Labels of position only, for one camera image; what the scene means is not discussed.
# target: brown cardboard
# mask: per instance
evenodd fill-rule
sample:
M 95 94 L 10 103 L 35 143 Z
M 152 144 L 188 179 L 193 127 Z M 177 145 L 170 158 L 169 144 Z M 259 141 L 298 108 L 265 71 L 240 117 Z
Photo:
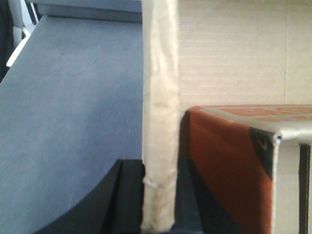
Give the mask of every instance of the brown cardboard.
M 179 17 L 181 115 L 196 105 L 311 103 L 312 1 L 180 0 Z
M 281 144 L 276 178 L 276 215 L 273 233 L 299 233 L 299 145 Z
M 189 112 L 191 157 L 244 233 L 312 233 L 306 203 L 312 105 L 196 106 Z

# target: corrugated cardboard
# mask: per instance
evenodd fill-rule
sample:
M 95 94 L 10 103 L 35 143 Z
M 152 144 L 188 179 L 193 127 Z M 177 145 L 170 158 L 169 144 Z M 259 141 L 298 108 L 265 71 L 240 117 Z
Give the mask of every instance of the corrugated cardboard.
M 190 116 L 191 157 L 244 233 L 312 233 L 312 105 L 197 106 Z
M 181 115 L 195 105 L 312 102 L 312 1 L 180 0 L 179 16 Z M 187 133 L 183 125 L 182 156 Z

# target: black base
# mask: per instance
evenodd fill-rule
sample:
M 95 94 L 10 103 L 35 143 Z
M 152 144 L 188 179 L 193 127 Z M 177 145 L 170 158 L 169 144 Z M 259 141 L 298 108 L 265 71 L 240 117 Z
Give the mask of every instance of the black base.
M 143 177 L 141 160 L 118 160 L 84 200 L 36 234 L 139 234 Z M 243 234 L 191 159 L 179 161 L 175 224 L 166 234 Z

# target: black plastic piece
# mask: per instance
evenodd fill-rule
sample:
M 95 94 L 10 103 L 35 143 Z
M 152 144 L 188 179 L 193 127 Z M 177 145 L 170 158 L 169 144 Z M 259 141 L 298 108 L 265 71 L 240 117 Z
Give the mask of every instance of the black plastic piece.
M 299 234 L 308 234 L 309 224 L 309 183 L 310 145 L 300 145 L 299 164 Z
M 117 160 L 105 178 L 74 208 L 36 234 L 99 234 L 109 220 L 116 196 L 122 160 Z
M 114 204 L 111 234 L 135 234 L 140 231 L 144 168 L 141 160 L 124 160 Z

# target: beige tape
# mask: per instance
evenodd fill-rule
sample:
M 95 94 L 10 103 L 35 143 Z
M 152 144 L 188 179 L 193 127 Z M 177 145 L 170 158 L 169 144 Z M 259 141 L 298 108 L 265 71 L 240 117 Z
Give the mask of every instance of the beige tape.
M 144 87 L 142 158 L 143 233 L 169 230 L 174 223 L 178 113 L 178 15 L 176 0 L 144 0 Z

